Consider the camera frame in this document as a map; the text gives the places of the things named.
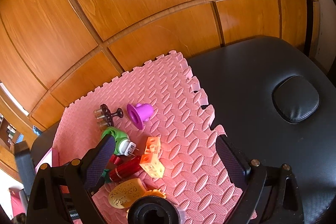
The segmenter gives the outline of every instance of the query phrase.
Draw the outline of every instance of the purple gripper pad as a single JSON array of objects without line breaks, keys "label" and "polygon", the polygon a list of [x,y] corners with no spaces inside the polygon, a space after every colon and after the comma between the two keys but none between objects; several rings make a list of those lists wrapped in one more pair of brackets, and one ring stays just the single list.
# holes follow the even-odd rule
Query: purple gripper pad
[{"label": "purple gripper pad", "polygon": [[242,152],[233,146],[226,135],[217,137],[216,152],[227,170],[230,181],[244,191],[251,168]]},{"label": "purple gripper pad", "polygon": [[81,175],[86,190],[97,185],[109,159],[116,148],[116,141],[111,135],[105,135],[99,144],[90,149],[82,158]]}]

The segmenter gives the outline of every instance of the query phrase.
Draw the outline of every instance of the gold screw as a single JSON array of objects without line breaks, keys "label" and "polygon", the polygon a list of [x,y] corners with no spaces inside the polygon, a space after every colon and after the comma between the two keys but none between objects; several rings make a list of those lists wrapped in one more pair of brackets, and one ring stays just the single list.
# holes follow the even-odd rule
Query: gold screw
[{"label": "gold screw", "polygon": [[71,161],[72,165],[78,165],[80,163],[81,163],[80,159],[74,159],[74,160]]},{"label": "gold screw", "polygon": [[48,167],[48,164],[42,164],[41,166],[40,166],[40,168],[42,169],[42,170],[44,170],[44,169],[46,169]]}]

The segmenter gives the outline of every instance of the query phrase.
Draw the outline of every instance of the silver screw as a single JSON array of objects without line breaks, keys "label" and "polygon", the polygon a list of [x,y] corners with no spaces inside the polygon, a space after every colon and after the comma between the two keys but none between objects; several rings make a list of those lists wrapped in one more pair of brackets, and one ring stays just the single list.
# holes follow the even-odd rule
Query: silver screw
[{"label": "silver screw", "polygon": [[259,160],[251,160],[251,164],[253,166],[259,166],[260,165],[260,161]]},{"label": "silver screw", "polygon": [[288,164],[283,164],[282,168],[285,169],[285,170],[287,170],[287,171],[289,171],[291,169],[291,166],[288,165]]}]

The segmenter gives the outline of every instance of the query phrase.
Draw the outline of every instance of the pink box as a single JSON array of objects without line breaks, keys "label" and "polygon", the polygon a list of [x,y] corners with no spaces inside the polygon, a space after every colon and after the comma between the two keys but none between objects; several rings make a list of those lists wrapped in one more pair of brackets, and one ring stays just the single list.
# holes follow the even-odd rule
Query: pink box
[{"label": "pink box", "polygon": [[59,166],[58,151],[55,148],[50,148],[49,151],[44,155],[42,160],[40,160],[38,165],[35,167],[36,173],[40,168],[41,164],[44,163],[49,164],[51,167]]}]

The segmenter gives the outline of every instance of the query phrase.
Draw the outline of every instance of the yellow oval object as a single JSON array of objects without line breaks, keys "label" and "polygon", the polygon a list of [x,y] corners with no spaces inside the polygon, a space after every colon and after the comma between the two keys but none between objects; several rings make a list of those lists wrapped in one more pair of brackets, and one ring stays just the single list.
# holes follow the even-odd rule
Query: yellow oval object
[{"label": "yellow oval object", "polygon": [[129,208],[146,192],[139,178],[130,179],[119,184],[109,193],[109,203],[117,209]]}]

